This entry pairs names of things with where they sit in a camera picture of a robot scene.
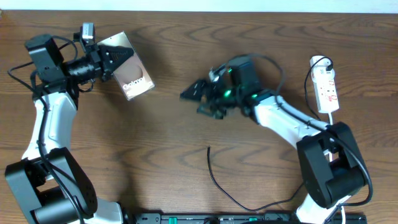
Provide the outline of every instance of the white power strip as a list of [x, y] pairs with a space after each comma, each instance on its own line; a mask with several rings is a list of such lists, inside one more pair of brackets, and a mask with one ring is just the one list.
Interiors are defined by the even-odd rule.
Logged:
[[[317, 55], [311, 58], [310, 65], [319, 61], [322, 57]], [[311, 79], [315, 89], [317, 98], [317, 106], [319, 113], [328, 113], [338, 110], [339, 104], [335, 86], [335, 70], [327, 71], [326, 68], [331, 64], [327, 58], [320, 60], [311, 71]]]

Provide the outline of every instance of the green light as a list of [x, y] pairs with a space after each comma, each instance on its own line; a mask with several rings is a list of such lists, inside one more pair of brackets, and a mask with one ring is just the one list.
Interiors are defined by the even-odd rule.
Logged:
[[229, 97], [229, 95], [231, 94], [231, 90], [227, 90], [227, 91], [225, 91], [225, 93], [224, 93], [224, 97]]

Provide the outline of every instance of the white background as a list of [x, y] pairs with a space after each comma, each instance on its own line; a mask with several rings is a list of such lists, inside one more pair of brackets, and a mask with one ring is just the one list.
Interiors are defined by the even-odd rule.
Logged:
[[398, 0], [0, 0], [0, 9], [398, 13]]

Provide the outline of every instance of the power plug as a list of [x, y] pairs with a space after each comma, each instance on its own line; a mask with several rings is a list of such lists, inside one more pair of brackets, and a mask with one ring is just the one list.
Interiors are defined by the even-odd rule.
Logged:
[[327, 58], [321, 59], [322, 57], [324, 56], [317, 55], [311, 58], [310, 66], [316, 63], [311, 71], [311, 79], [317, 98], [318, 112], [331, 113], [339, 108], [334, 79], [335, 70], [332, 62]]

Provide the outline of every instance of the wooden table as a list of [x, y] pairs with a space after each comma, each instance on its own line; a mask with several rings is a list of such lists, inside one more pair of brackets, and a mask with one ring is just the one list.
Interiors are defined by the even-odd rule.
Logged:
[[[99, 197], [132, 211], [243, 212], [212, 183], [206, 147], [220, 185], [256, 208], [289, 198], [301, 184], [297, 153], [271, 130], [237, 111], [225, 120], [196, 114], [179, 93], [208, 70], [235, 56], [266, 54], [285, 68], [282, 95], [308, 113], [303, 81], [310, 57], [335, 63], [341, 109], [333, 113], [354, 132], [374, 184], [364, 212], [369, 223], [398, 219], [398, 16], [372, 14], [4, 11], [0, 20], [0, 167], [17, 162], [32, 134], [31, 93], [6, 75], [30, 60], [25, 40], [49, 33], [71, 38], [82, 22], [95, 23], [97, 40], [125, 30], [156, 88], [126, 101], [113, 80], [82, 94], [72, 130], [72, 154]], [[68, 60], [72, 49], [63, 52]], [[264, 85], [279, 74], [257, 61]], [[29, 81], [33, 67], [16, 72]], [[316, 107], [312, 82], [309, 98]], [[0, 178], [0, 223], [25, 219]], [[367, 189], [352, 198], [365, 198]], [[305, 190], [274, 210], [293, 210]]]

